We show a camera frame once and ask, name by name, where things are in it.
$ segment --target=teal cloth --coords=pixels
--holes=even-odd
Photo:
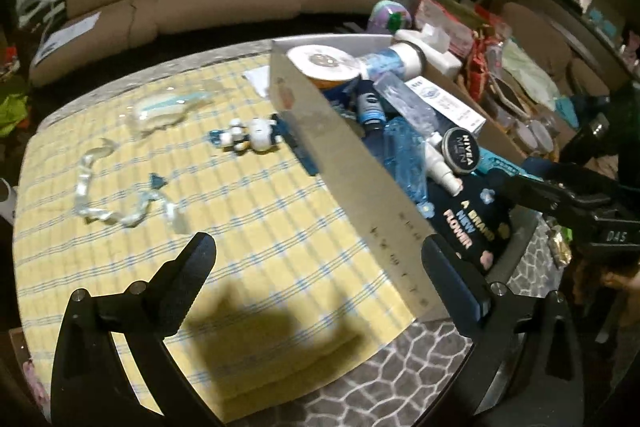
[[[556,113],[574,129],[578,129],[578,117],[575,114],[574,103],[568,96],[560,96],[556,98]]]

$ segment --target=gray patterned tablecloth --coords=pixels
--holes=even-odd
[[[166,62],[99,87],[48,116],[39,130],[126,90],[173,74],[270,51],[271,41],[248,42]],[[545,296],[558,288],[540,219],[508,286],[514,293]],[[471,342],[451,321],[414,322],[367,362],[333,383],[292,402],[236,420],[233,427],[408,427],[433,402],[460,367]]]

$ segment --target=plastic wrapper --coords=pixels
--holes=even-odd
[[[127,126],[136,140],[142,139],[181,122],[187,112],[212,102],[220,91],[219,84],[207,90],[167,87],[127,107]]]
[[[88,221],[102,221],[108,225],[119,223],[123,227],[135,227],[145,219],[149,203],[151,201],[160,201],[164,219],[171,225],[174,232],[189,233],[186,219],[180,212],[178,205],[169,200],[160,190],[154,188],[140,192],[138,201],[129,214],[91,206],[89,187],[94,176],[92,166],[96,160],[110,156],[117,147],[116,142],[102,138],[102,147],[90,149],[80,158],[74,213]]]

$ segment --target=yellow plaid tablecloth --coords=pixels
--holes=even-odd
[[[14,264],[22,325],[37,373],[50,387],[60,322],[71,292],[120,293],[149,280],[190,235],[175,235],[157,203],[137,227],[86,224],[73,214],[78,161],[107,137],[120,147],[94,165],[95,206],[127,211],[149,174],[179,201],[192,232],[210,233],[216,265],[180,331],[165,343],[205,402],[229,421],[341,377],[414,319],[320,176],[286,146],[236,156],[207,134],[269,116],[242,72],[266,54],[146,84],[62,120],[31,139],[20,177]],[[135,142],[127,106],[168,86],[219,82],[214,103]],[[123,336],[118,352],[140,401],[157,410]]]

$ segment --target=crumpled plastic strip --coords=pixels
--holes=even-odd
[[[116,150],[116,142],[102,138],[102,147],[88,150],[80,158],[78,184],[76,185],[76,198],[74,212],[88,221],[102,221],[108,225],[120,223],[123,227],[135,227],[148,212],[151,201],[161,201],[164,219],[172,226],[175,233],[189,233],[186,218],[180,212],[178,205],[167,198],[160,190],[145,190],[138,195],[138,202],[130,214],[113,212],[104,208],[95,208],[89,202],[89,185],[94,177],[92,166],[97,159],[106,158]]]

